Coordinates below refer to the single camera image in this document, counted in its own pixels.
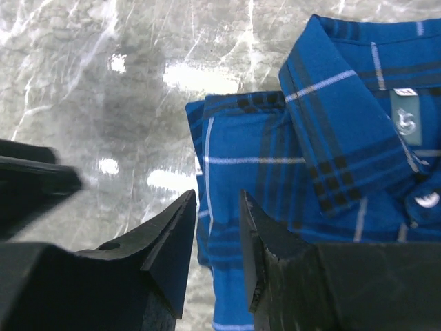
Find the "marble veining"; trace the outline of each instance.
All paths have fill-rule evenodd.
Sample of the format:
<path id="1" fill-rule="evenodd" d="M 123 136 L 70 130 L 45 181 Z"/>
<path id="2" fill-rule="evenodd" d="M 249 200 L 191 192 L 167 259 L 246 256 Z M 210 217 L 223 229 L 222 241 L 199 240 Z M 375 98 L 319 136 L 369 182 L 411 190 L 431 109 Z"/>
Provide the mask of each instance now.
<path id="1" fill-rule="evenodd" d="M 86 183 L 14 240 L 95 248 L 195 188 L 184 105 L 279 89 L 313 13 L 409 21 L 441 17 L 441 3 L 0 0 L 0 137 L 56 148 Z M 212 283 L 195 256 L 177 330 L 211 328 Z"/>

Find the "folded shirt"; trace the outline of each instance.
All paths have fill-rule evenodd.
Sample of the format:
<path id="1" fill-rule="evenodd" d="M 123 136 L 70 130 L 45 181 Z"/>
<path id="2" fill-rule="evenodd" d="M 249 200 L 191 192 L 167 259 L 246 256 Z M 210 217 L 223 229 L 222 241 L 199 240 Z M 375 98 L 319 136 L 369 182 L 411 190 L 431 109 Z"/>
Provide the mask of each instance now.
<path id="1" fill-rule="evenodd" d="M 202 175 L 198 259 L 216 331 L 253 330 L 239 192 L 308 242 L 441 239 L 441 19 L 356 23 L 313 16 L 281 92 L 186 106 Z"/>

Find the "white stripe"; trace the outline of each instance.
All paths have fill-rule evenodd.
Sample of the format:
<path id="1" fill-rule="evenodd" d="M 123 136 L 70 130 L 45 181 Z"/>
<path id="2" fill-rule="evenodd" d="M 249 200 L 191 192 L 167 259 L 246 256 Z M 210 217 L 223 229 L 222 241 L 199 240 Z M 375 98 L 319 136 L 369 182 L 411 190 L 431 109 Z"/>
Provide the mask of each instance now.
<path id="1" fill-rule="evenodd" d="M 254 325 L 245 324 L 245 325 L 223 325 L 217 324 L 213 322 L 213 328 L 216 331 L 254 331 Z"/>
<path id="2" fill-rule="evenodd" d="M 402 144 L 402 148 L 404 150 L 404 153 L 406 154 L 406 158 L 407 158 L 407 163 L 411 166 L 413 172 L 419 173 L 420 169 L 418 168 L 418 166 L 415 163 L 415 160 L 412 157 L 411 152 L 409 151 L 409 149 L 407 148 L 406 143 L 404 142 L 404 140 L 401 138 L 400 135 L 398 135 L 399 140 L 401 141 Z"/>
<path id="3" fill-rule="evenodd" d="M 202 219 L 203 217 L 206 217 L 208 215 L 209 215 L 209 211 L 208 210 L 204 210 L 202 212 L 199 212 L 198 219 Z"/>
<path id="4" fill-rule="evenodd" d="M 384 91 L 386 90 L 386 84 L 384 84 L 383 71 L 381 70 L 380 57 L 378 55 L 378 48 L 376 43 L 371 43 L 371 51 L 373 64 L 375 66 L 375 71 L 377 74 L 378 86 L 380 87 L 380 90 Z"/>
<path id="5" fill-rule="evenodd" d="M 353 242 L 359 243 L 363 236 L 363 228 L 365 227 L 365 215 L 367 210 L 367 198 L 363 198 L 360 202 L 360 209 L 357 215 L 356 231 L 353 234 Z"/>
<path id="6" fill-rule="evenodd" d="M 421 21 L 416 22 L 416 34 L 422 36 L 424 34 L 424 25 Z"/>
<path id="7" fill-rule="evenodd" d="M 245 163 L 268 163 L 268 164 L 297 164 L 304 163 L 305 159 L 302 157 L 239 157 L 235 159 L 223 157 L 208 157 L 204 156 L 205 163 L 211 164 L 245 164 Z"/>
<path id="8" fill-rule="evenodd" d="M 441 150 L 416 150 L 417 157 L 441 157 Z"/>
<path id="9" fill-rule="evenodd" d="M 407 231 L 409 230 L 409 228 L 407 227 L 407 225 L 405 223 L 402 223 L 400 225 L 400 229 L 398 230 L 398 238 L 397 241 L 399 243 L 405 243 L 407 241 Z"/>
<path id="10" fill-rule="evenodd" d="M 214 117 L 210 118 L 208 121 L 207 136 L 205 137 L 205 155 L 209 156 L 209 138 L 212 133 Z M 209 164 L 205 162 L 205 194 L 207 195 L 207 204 L 209 212 L 209 234 L 212 233 L 213 227 L 213 210 L 212 210 L 212 199 L 209 193 Z"/>
<path id="11" fill-rule="evenodd" d="M 338 81 L 342 81 L 343 79 L 346 79 L 346 78 L 349 78 L 352 76 L 356 76 L 356 75 L 357 75 L 356 72 L 353 70 L 341 72 L 340 74 L 336 74 L 333 77 L 330 77 L 328 79 L 325 79 L 324 81 L 321 81 L 319 83 L 308 86 L 307 88 L 303 88 L 302 90 L 297 91 L 297 92 L 285 97 L 285 101 L 290 102 L 290 101 L 296 100 L 300 97 L 305 96 L 306 94 L 309 94 L 309 93 L 317 91 L 321 88 L 324 88 L 325 86 L 330 86 L 334 83 L 337 83 Z"/>

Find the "black plastic part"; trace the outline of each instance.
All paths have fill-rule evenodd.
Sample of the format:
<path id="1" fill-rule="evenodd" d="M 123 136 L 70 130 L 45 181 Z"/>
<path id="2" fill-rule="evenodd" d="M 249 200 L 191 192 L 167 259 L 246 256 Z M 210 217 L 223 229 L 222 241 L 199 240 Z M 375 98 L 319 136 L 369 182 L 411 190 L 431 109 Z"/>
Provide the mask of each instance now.
<path id="1" fill-rule="evenodd" d="M 0 243 L 0 330 L 174 330 L 195 220 L 192 190 L 97 250 Z"/>
<path id="2" fill-rule="evenodd" d="M 0 140 L 0 241 L 81 189 L 74 168 L 50 148 Z"/>
<path id="3" fill-rule="evenodd" d="M 441 244 L 308 244 L 246 192 L 240 227 L 255 330 L 441 330 Z"/>

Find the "screw hole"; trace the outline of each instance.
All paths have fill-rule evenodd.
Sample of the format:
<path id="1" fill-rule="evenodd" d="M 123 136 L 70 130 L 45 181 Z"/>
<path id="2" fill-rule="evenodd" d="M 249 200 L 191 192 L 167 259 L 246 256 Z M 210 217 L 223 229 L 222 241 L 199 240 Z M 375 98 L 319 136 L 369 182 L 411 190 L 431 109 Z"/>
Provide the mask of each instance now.
<path id="1" fill-rule="evenodd" d="M 115 250 L 120 247 L 121 245 L 119 243 L 104 243 L 98 247 L 98 250 Z"/>

